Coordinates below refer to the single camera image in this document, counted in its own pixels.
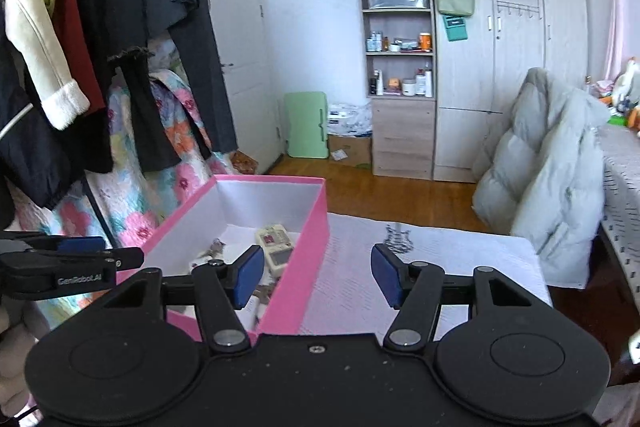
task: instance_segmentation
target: tote bag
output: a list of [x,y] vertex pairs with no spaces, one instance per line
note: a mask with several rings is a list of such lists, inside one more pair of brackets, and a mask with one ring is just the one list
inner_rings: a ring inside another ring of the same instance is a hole
[[436,6],[444,15],[471,17],[476,11],[476,0],[436,0]]

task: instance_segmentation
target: orange jar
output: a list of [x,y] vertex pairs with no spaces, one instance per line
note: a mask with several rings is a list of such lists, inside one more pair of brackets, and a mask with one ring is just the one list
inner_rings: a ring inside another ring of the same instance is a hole
[[421,33],[420,34],[420,49],[424,51],[429,51],[431,49],[431,34],[430,33]]

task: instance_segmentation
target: white puffer jacket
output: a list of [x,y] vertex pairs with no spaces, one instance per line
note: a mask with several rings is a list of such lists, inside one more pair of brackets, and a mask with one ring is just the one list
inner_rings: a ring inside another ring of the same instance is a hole
[[24,57],[47,119],[68,127],[89,109],[89,101],[71,78],[65,54],[43,0],[3,0],[7,38]]
[[492,130],[474,165],[476,214],[496,233],[529,239],[548,285],[587,284],[604,206],[596,128],[608,120],[604,104],[532,69],[510,128]]

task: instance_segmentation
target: pink box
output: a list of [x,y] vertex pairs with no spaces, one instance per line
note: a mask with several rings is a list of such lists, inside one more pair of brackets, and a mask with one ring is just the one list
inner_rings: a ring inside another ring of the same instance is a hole
[[[214,176],[176,210],[143,245],[143,267],[158,267],[166,276],[184,275],[189,263],[225,231],[283,225],[299,237],[287,269],[252,339],[260,333],[295,335],[324,258],[329,240],[326,193],[321,178],[289,176]],[[228,245],[234,258],[254,244]],[[225,247],[225,260],[228,252]],[[118,274],[118,282],[135,271]],[[167,320],[201,340],[197,322],[169,311]]]

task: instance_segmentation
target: fur cuff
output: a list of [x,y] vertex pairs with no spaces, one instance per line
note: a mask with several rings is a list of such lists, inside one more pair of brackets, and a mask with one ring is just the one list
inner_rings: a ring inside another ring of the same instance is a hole
[[89,110],[89,100],[75,80],[42,100],[47,119],[58,130],[69,127],[77,116]]

